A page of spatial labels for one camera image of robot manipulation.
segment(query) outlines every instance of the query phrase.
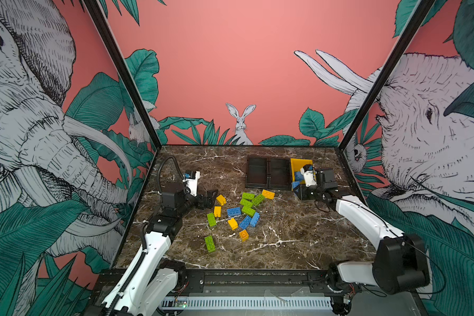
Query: pink wall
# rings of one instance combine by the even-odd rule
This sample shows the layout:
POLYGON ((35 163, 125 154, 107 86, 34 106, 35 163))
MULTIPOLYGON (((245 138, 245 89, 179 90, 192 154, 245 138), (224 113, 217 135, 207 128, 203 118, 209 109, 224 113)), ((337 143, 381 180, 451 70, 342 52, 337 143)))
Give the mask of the pink wall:
MULTIPOLYGON (((329 123, 348 102, 348 95, 323 84, 293 52, 314 57, 316 49, 323 50, 367 77, 384 64, 396 41, 398 2, 200 0, 164 6, 139 0, 140 25, 124 8, 120 15, 111 2, 107 7, 125 57, 140 48, 158 54, 153 117, 202 117, 233 129, 225 103, 240 114, 256 104, 246 118, 247 136, 256 145, 275 135, 305 138, 298 122, 307 107, 329 123)), ((183 143, 166 133, 169 143, 183 143)))

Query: cable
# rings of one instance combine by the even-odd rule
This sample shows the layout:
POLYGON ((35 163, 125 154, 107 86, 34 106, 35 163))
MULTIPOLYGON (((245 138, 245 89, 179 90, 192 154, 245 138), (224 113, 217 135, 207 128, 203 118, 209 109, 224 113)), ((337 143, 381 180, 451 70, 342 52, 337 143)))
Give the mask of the cable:
POLYGON ((139 270, 140 265, 144 261, 144 258, 145 258, 145 255, 146 255, 146 252, 144 250, 147 250, 147 242, 145 240, 145 234, 144 234, 144 229, 145 229, 146 226, 147 226, 147 223, 142 223, 142 225, 140 227, 140 240, 142 242, 142 252, 140 254, 139 260, 137 261, 137 263, 133 267, 132 272, 128 275, 128 277, 126 278, 123 285, 119 288, 118 293, 116 294, 116 296, 114 297, 114 299, 111 302, 111 305, 107 309, 106 316, 111 316, 111 314, 114 312, 114 308, 115 308, 116 304, 118 304, 118 301, 121 299, 121 295, 119 295, 119 293, 122 293, 126 290, 128 285, 132 281, 132 278, 137 273, 137 270, 139 270))
POLYGON ((355 204, 361 208, 363 208, 364 210, 366 210, 367 212, 371 213, 372 215, 376 216, 377 218, 379 218, 383 224, 385 224, 385 227, 393 234, 395 235, 395 237, 397 238, 400 238, 402 239, 402 241, 408 245, 410 245, 412 248, 416 249, 417 251, 419 251, 420 253, 422 253, 427 259, 430 260, 430 262, 432 262, 437 270, 439 270, 439 272, 441 272, 441 275, 442 275, 442 278, 443 278, 443 285, 441 287, 440 290, 438 291, 435 291, 435 292, 431 292, 431 293, 419 293, 419 294, 426 294, 426 295, 431 295, 431 294, 437 294, 437 293, 440 293, 442 291, 444 291, 444 289, 446 288, 446 284, 447 284, 447 279, 446 279, 446 275, 444 274, 443 270, 441 269, 441 267, 435 262, 433 261, 426 253, 424 253, 422 250, 419 250, 417 247, 415 247, 414 245, 410 244, 408 241, 405 240, 404 236, 398 236, 396 233, 394 233, 390 227, 388 226, 388 224, 386 223, 386 221, 379 215, 377 215, 375 212, 373 212, 372 210, 368 209, 366 206, 363 206, 363 205, 360 205, 358 203, 355 203, 355 202, 352 202, 352 201, 348 201, 348 200, 342 200, 342 201, 346 201, 346 202, 349 202, 349 203, 352 203, 352 204, 355 204))

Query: marble tabletop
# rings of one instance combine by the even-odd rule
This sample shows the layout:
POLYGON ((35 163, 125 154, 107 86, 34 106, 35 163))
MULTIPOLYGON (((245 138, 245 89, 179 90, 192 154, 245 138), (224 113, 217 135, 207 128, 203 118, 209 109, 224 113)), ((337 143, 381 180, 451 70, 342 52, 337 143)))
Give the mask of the marble tabletop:
MULTIPOLYGON (((346 218, 334 211, 322 212, 312 201, 300 201, 292 191, 272 190, 274 199, 266 199, 256 208, 260 220, 256 227, 247 228, 249 239, 245 242, 239 237, 241 229, 232 231, 227 223, 226 209, 239 206, 243 192, 261 193, 261 189, 244 187, 247 156, 312 159, 316 168, 333 168, 339 186, 348 187, 334 149, 164 146, 161 154, 175 156, 182 171, 201 172, 199 193, 218 189, 227 201, 214 227, 207 221, 212 209, 194 209, 186 215, 165 258, 183 261, 189 269, 327 269, 333 261, 372 260, 375 255, 372 244, 346 218), (208 235, 216 246, 210 254, 204 241, 208 235)), ((175 174, 169 162, 162 171, 162 185, 178 180, 175 174)), ((158 208, 160 197, 153 190, 154 180, 149 180, 115 268, 130 264, 140 247, 140 223, 158 208)), ((237 222, 244 217, 237 217, 237 222)))

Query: black metal frame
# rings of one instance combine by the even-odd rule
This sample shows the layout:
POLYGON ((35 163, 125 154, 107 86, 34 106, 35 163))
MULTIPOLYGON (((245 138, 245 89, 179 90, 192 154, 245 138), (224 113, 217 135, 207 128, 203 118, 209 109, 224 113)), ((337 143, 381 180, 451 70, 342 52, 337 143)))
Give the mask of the black metal frame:
POLYGON ((346 149, 349 141, 351 140, 351 137, 353 137, 354 133, 356 133, 356 130, 362 123, 365 115, 371 109, 371 106, 372 104, 374 104, 379 92, 385 86, 386 81, 392 74, 393 70, 395 69, 395 66, 397 66, 398 62, 400 61, 400 58, 409 46, 409 43, 411 43, 412 38, 414 37, 423 20, 429 13, 430 8, 434 4, 434 2, 435 0, 421 0, 421 2, 417 6, 417 9, 412 13, 411 19, 409 20, 409 22, 404 28, 404 31, 398 38, 395 47, 393 47, 393 50, 388 59, 386 60, 383 69, 379 73, 378 78, 375 80, 374 85, 368 92, 365 101, 361 105, 360 110, 358 111, 355 116, 355 119, 353 120, 353 123, 351 123, 349 130, 347 131, 346 135, 339 144, 339 149, 341 149, 342 151, 346 149))
POLYGON ((86 8, 88 9, 89 15, 93 19, 96 29, 102 38, 103 43, 105 44, 109 55, 111 56, 112 61, 114 62, 114 66, 118 70, 118 74, 123 80, 123 84, 125 85, 128 93, 130 94, 130 98, 132 99, 133 105, 139 112, 140 118, 145 125, 147 132, 149 133, 152 143, 156 149, 159 151, 162 147, 160 139, 153 128, 149 114, 146 112, 144 105, 142 103, 142 98, 137 90, 137 86, 133 81, 133 78, 128 71, 128 67, 126 66, 126 62, 123 59, 121 51, 114 40, 114 36, 112 34, 111 29, 107 24, 107 19, 103 15, 102 11, 100 10, 100 5, 98 4, 97 0, 84 0, 86 4, 86 8))

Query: lego brick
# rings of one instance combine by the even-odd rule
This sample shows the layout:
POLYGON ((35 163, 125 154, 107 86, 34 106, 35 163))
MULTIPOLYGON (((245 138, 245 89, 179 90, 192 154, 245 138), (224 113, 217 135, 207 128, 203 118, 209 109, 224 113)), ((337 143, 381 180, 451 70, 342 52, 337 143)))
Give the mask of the lego brick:
POLYGON ((275 193, 274 192, 271 192, 271 191, 267 191, 267 190, 263 190, 262 191, 262 195, 266 198, 266 199, 273 199, 274 196, 275 196, 275 193))
POLYGON ((209 253, 216 251, 216 246, 214 245, 214 240, 212 239, 212 235, 207 236, 204 239, 206 241, 207 251, 209 253))
POLYGON ((242 207, 242 212, 243 212, 244 214, 246 214, 247 216, 253 217, 253 215, 255 215, 255 212, 256 212, 256 211, 253 210, 253 209, 252 209, 251 207, 249 207, 249 206, 243 206, 243 207, 242 207))
POLYGON ((222 196, 221 194, 218 195, 218 197, 216 198, 216 201, 219 202, 219 205, 223 206, 226 204, 226 199, 224 196, 222 196))
POLYGON ((245 199, 241 199, 239 204, 243 205, 243 206, 248 206, 248 207, 253 207, 254 206, 253 202, 245 200, 245 199))
POLYGON ((252 200, 254 199, 255 195, 253 193, 242 193, 242 199, 252 200))
POLYGON ((249 238, 249 234, 248 234, 248 232, 247 232, 246 230, 241 231, 241 232, 239 233, 239 236, 240 236, 240 239, 241 239, 242 241, 246 241, 246 240, 248 240, 248 238, 249 238))
POLYGON ((239 225, 237 224, 237 221, 235 220, 235 218, 231 218, 228 220, 228 224, 230 225, 230 227, 232 228, 232 230, 236 229, 239 225))
POLYGON ((244 218, 239 224, 240 229, 245 230, 248 228, 249 223, 251 223, 251 217, 246 216, 246 218, 244 218))
POLYGON ((229 218, 233 218, 234 216, 241 215, 240 207, 229 208, 226 210, 226 214, 229 218))
POLYGON ((221 206, 214 206, 214 217, 220 218, 221 217, 221 206))
POLYGON ((258 206, 263 202, 263 200, 265 200, 265 197, 262 194, 259 194, 251 202, 254 204, 254 206, 258 206))
POLYGON ((256 224, 258 224, 258 220, 260 219, 260 214, 258 212, 255 212, 255 215, 253 215, 253 218, 251 218, 251 222, 249 225, 251 227, 256 227, 256 224))
POLYGON ((213 213, 207 214, 207 220, 209 221, 209 227, 216 226, 216 219, 213 213))

